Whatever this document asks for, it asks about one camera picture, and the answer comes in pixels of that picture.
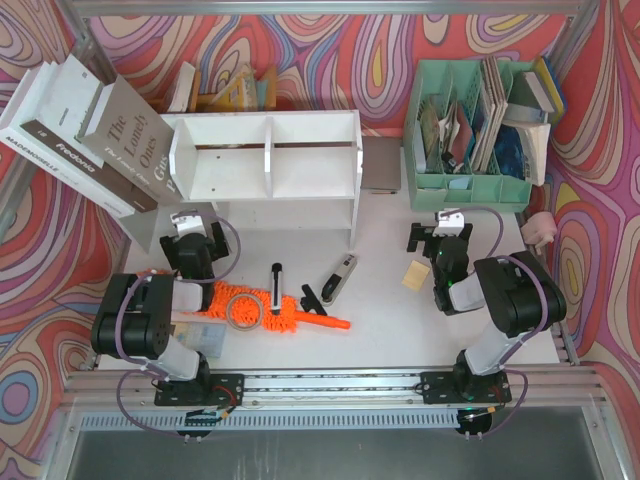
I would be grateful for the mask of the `black white marker pen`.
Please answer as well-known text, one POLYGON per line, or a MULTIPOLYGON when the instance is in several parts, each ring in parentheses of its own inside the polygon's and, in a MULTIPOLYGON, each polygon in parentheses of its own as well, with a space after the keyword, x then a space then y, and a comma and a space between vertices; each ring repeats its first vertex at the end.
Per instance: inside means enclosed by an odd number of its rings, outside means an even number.
POLYGON ((282 264, 279 262, 271 266, 271 293, 270 293, 270 310, 273 315, 279 315, 282 309, 282 264))

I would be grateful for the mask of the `orange microfiber duster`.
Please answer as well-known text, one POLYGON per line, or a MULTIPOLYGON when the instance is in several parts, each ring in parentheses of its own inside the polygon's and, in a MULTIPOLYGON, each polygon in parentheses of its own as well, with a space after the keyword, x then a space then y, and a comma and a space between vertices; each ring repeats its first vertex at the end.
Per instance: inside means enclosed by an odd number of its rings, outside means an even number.
POLYGON ((203 311, 189 312, 186 307, 178 307, 177 311, 192 317, 202 319, 224 320, 227 322, 225 310, 230 298, 239 293, 251 293, 258 296, 264 305, 264 319, 260 327, 270 332, 295 333, 299 323, 309 323, 321 327, 349 330, 351 323, 332 316, 321 316, 312 312, 306 313, 298 306, 294 297, 282 297, 282 309, 279 315, 273 315, 270 310, 270 292, 246 286, 232 285, 227 282, 216 282, 215 293, 209 307, 203 311))

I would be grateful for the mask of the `clear tape roll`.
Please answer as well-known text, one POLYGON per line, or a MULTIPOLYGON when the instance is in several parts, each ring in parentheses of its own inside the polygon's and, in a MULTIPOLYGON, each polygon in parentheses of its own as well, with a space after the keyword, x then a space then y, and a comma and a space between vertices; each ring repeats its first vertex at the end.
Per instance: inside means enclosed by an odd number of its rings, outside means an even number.
POLYGON ((264 305, 254 294, 239 293, 228 301, 225 315, 233 329, 241 332, 252 331, 263 323, 264 305))

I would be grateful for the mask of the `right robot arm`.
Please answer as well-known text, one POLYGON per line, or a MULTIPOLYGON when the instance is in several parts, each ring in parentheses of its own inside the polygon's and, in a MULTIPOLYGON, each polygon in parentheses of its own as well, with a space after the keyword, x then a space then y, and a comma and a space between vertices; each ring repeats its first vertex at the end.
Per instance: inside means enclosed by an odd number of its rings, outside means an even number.
POLYGON ((473 230, 455 235, 413 223, 407 250, 423 243, 431 264, 434 300, 447 316, 488 309, 490 321, 479 339, 462 350, 449 371, 423 372, 415 391, 426 404, 506 404, 512 400, 505 364, 533 336, 566 316, 566 300, 556 283, 528 251, 487 257, 469 272, 473 230))

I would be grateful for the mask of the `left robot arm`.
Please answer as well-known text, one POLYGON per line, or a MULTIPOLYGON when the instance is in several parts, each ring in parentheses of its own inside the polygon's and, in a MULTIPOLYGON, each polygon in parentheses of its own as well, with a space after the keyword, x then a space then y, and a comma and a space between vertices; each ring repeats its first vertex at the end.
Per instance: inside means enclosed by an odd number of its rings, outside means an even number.
POLYGON ((160 238, 169 273, 115 274, 91 331, 95 353, 129 362, 151 378, 157 406, 232 406, 205 355, 171 333, 175 311, 204 313, 215 293, 213 263, 229 255, 218 221, 160 238))

